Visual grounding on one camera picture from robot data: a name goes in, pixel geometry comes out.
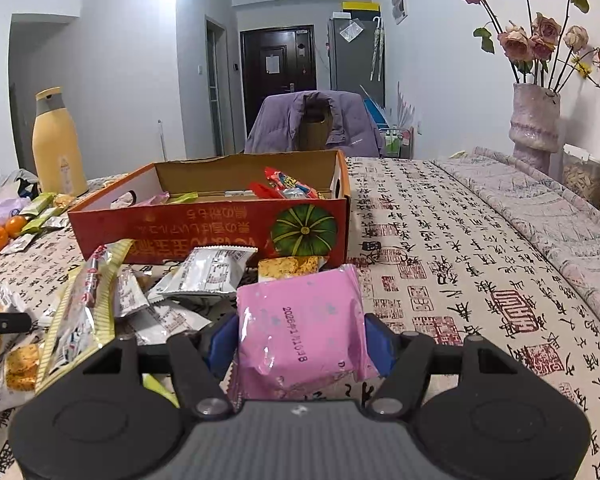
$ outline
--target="floral vase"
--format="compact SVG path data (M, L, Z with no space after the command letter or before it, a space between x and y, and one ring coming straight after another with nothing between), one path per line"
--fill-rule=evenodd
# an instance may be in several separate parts
M525 155L523 160L543 173L549 170L549 154L560 150L558 117L560 94L534 84L513 85L513 115L509 139L516 143L518 154Z

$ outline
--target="green pumpkin picture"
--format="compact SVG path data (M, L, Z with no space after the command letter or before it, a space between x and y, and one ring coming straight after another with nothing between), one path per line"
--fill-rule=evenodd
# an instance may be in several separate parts
M271 240L280 256L326 256L338 239L338 223L312 204L282 211L271 228Z

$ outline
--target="screw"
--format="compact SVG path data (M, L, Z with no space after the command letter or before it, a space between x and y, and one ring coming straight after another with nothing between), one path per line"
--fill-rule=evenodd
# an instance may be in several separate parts
M229 405L217 397L208 397L202 399L197 405L196 410L202 415L222 415L229 409Z
M371 409L380 415L395 415L402 409L402 403L398 399L382 397L371 403Z

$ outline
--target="red cardboard box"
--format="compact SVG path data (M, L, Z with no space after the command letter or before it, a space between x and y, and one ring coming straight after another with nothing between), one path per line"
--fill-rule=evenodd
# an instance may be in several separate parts
M325 200L262 200L225 196L251 182L267 184L270 166L321 192ZM197 192L190 204L111 209L123 195L134 203L168 191ZM350 188L340 151L229 155L203 160L158 162L116 181L81 201L70 212L80 250L87 259L101 244L136 240L126 263L183 261L194 247L257 247L258 258L328 256L329 266L347 256Z

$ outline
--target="red candy wrapper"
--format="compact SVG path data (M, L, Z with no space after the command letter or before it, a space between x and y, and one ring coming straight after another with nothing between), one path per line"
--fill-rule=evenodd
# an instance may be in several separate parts
M302 182L298 182L293 177L288 176L288 174L282 173L282 171L274 170L273 168L265 168L264 174L267 177L267 180L278 191L297 188L302 191L307 198L324 199L324 196L321 195L321 193L318 193L313 187L309 187Z

